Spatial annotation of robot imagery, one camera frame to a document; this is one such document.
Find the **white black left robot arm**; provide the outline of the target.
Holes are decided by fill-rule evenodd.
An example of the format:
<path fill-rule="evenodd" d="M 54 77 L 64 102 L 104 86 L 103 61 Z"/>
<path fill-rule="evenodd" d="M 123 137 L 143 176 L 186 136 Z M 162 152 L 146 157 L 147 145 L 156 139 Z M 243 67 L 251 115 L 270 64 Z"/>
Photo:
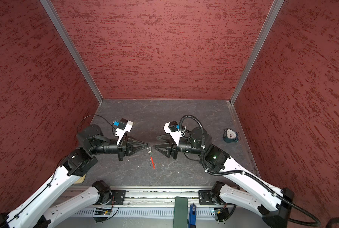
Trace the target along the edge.
<path fill-rule="evenodd" d="M 80 146 L 65 157 L 53 175 L 25 202 L 10 213 L 0 214 L 0 228 L 48 228 L 65 220 L 89 205 L 114 205 L 111 188 L 104 181 L 96 181 L 86 192 L 52 208 L 51 205 L 72 184 L 97 164 L 97 155 L 116 154 L 119 161 L 141 150 L 148 144 L 127 135 L 132 122 L 119 124 L 115 138 L 104 136 L 100 126 L 92 124 L 77 134 Z"/>

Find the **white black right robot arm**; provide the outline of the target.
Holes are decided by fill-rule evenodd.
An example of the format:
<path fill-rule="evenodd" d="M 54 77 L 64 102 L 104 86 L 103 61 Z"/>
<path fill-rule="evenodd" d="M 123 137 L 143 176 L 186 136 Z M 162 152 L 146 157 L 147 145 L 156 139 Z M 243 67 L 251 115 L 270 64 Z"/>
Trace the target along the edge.
<path fill-rule="evenodd" d="M 214 173 L 231 172 L 225 178 L 231 180 L 244 191 L 241 192 L 223 182 L 216 182 L 210 195 L 214 204 L 234 204 L 256 215 L 271 228 L 286 228 L 290 220 L 291 206 L 277 195 L 293 201 L 294 192 L 288 188 L 280 189 L 249 173 L 228 153 L 212 144 L 212 137 L 200 127 L 192 131 L 180 131 L 176 122 L 164 126 L 165 135 L 157 137 L 162 141 L 155 149 L 166 157 L 177 158 L 178 153 L 200 155 L 202 136 L 205 137 L 205 164 L 207 171 Z"/>

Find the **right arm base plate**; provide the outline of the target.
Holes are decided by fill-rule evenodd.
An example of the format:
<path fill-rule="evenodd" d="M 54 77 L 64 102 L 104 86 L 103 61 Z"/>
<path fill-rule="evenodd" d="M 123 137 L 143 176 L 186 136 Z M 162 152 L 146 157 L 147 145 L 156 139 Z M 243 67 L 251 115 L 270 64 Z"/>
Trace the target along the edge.
<path fill-rule="evenodd" d="M 224 206 L 226 204 L 226 202 L 220 198 L 220 192 L 217 192 L 217 191 L 199 190 L 198 198 L 199 198 L 200 205 Z"/>

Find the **perforated metal keyring red handle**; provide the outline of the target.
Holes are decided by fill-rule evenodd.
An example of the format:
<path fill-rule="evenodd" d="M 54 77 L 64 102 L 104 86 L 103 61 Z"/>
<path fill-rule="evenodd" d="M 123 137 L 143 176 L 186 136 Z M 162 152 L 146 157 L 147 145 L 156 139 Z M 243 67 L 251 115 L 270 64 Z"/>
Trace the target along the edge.
<path fill-rule="evenodd" d="M 152 167 L 155 170 L 155 163 L 154 163 L 153 156 L 152 156 L 152 147 L 149 143 L 147 144 L 147 153 L 149 154 Z"/>

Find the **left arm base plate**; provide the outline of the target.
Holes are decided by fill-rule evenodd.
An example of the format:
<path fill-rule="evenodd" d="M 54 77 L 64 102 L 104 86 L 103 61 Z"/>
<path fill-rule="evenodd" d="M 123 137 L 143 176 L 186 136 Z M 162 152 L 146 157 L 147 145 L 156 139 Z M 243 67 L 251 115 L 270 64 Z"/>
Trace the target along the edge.
<path fill-rule="evenodd" d="M 126 192 L 126 190 L 111 190 L 110 193 L 105 193 L 103 197 L 100 197 L 99 204 L 112 205 L 113 203 L 117 203 L 122 206 Z"/>

